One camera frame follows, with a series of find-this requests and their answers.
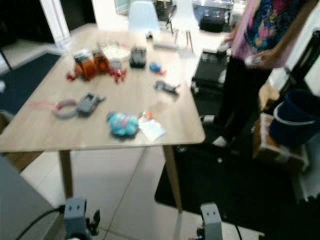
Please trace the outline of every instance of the person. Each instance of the person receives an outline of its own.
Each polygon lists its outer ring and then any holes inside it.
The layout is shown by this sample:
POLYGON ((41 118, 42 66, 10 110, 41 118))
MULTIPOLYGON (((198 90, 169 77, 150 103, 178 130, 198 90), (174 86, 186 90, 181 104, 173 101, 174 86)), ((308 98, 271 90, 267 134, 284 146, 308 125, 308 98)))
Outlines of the person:
POLYGON ((223 41, 231 43, 220 110, 201 118, 203 124, 223 127, 212 144, 225 148, 245 127, 260 88, 272 69, 284 66, 296 38, 318 0, 248 0, 238 26, 223 41), (260 63, 246 66, 253 56, 260 63))

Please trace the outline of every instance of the wire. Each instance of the wire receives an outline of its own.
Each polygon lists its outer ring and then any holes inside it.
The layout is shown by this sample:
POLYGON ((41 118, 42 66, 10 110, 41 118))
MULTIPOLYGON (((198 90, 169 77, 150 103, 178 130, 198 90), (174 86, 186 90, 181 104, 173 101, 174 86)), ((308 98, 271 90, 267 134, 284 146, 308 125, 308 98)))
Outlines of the wire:
POLYGON ((16 240, 20 240, 25 234, 26 232, 28 232, 37 222, 39 222, 41 219, 43 219, 45 216, 55 213, 55 212, 59 212, 59 213, 63 213, 65 211, 65 205, 60 205, 58 208, 52 209, 52 210, 48 210, 46 212, 44 212, 43 214, 41 214, 40 216, 38 216, 35 220, 33 220, 28 227, 26 227, 23 232, 16 238, 16 240))
POLYGON ((237 225, 234 225, 235 226, 235 229, 239 235, 239 239, 242 240, 242 236, 241 236, 241 233, 240 233, 240 230, 239 230, 239 227, 237 225))

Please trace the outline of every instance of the colorful patterned shirt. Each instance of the colorful patterned shirt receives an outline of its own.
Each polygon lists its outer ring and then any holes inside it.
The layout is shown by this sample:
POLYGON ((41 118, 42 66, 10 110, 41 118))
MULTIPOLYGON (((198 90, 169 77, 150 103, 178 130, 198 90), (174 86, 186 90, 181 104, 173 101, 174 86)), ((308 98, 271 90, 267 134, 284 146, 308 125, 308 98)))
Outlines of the colorful patterned shirt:
MULTIPOLYGON (((249 0, 243 20, 232 44, 232 55, 245 60, 265 50, 273 49, 286 34, 305 0, 249 0)), ((292 41, 275 62, 281 68, 295 44, 292 41)))

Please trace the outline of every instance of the blue plush toy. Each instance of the blue plush toy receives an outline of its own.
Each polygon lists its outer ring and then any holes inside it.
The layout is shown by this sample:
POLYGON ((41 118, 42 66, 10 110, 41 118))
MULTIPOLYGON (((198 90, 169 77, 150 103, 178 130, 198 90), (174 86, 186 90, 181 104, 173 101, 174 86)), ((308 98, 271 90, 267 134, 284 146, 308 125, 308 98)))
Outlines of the blue plush toy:
POLYGON ((138 131, 138 119, 136 116, 121 112, 111 112, 107 116, 111 132, 117 136, 134 136, 138 131))

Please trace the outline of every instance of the table leg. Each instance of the table leg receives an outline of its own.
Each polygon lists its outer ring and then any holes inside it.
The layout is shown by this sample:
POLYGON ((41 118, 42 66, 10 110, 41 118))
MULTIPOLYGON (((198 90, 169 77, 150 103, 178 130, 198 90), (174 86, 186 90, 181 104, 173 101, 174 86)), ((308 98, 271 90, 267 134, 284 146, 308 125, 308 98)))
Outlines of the table leg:
POLYGON ((59 151, 59 155, 62 169, 62 180, 64 186, 65 199, 69 199, 72 198, 74 195, 70 150, 59 151))
POLYGON ((182 213, 182 202, 180 196, 179 178, 176 167, 175 153, 172 145, 164 145, 163 152, 165 156, 165 167, 168 173, 171 189, 174 196, 174 201, 179 213, 182 213))

